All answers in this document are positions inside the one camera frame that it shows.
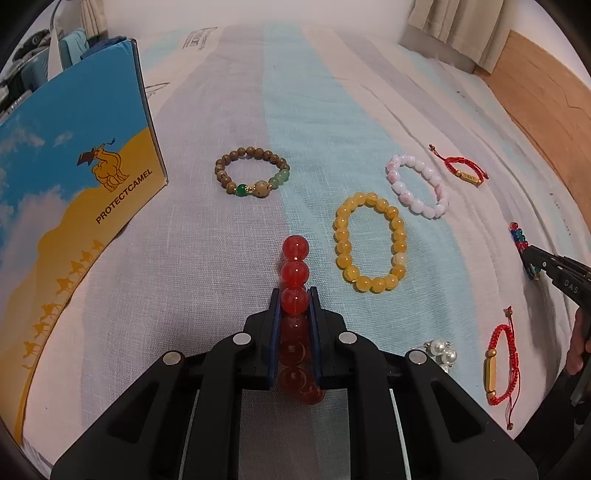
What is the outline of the right hand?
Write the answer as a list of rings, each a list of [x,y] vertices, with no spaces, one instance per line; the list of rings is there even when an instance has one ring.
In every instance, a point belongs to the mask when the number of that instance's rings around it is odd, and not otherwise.
[[[583,368],[583,354],[590,352],[590,342],[585,339],[584,323],[585,312],[578,308],[566,358],[566,370],[569,375],[575,375]]]

